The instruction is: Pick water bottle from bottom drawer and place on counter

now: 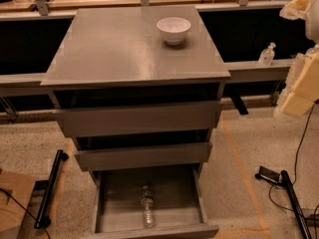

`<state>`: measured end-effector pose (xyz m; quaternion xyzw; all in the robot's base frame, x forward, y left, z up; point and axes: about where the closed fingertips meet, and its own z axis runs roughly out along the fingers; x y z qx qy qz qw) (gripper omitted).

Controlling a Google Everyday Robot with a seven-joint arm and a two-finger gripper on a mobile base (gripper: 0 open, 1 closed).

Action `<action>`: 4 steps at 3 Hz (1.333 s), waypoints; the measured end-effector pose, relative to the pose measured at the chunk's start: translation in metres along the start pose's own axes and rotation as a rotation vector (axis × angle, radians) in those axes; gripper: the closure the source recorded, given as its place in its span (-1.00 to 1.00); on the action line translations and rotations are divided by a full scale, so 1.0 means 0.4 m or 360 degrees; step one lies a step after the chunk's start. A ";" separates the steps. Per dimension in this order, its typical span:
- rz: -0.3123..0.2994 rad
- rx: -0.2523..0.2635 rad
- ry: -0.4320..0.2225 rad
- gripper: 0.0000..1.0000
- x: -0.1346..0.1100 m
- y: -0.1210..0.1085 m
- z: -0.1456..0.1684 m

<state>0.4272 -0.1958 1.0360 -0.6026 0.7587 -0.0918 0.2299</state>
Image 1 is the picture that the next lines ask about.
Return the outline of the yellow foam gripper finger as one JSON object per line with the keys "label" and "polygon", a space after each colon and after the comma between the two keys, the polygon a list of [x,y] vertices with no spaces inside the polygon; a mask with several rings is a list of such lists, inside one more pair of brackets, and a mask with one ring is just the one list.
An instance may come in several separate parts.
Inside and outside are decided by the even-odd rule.
{"label": "yellow foam gripper finger", "polygon": [[279,16],[288,20],[304,20],[310,0],[292,0],[279,12]]}
{"label": "yellow foam gripper finger", "polygon": [[319,53],[298,54],[274,110],[276,118],[299,118],[319,99]]}

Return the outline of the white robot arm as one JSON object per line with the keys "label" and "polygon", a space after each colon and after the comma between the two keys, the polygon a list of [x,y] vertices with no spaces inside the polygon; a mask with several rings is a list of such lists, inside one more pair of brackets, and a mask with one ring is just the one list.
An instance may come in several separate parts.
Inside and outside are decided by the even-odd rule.
{"label": "white robot arm", "polygon": [[305,36],[315,43],[298,53],[279,95],[274,115],[280,120],[299,118],[319,100],[319,0],[292,0],[280,11],[282,18],[305,21]]}

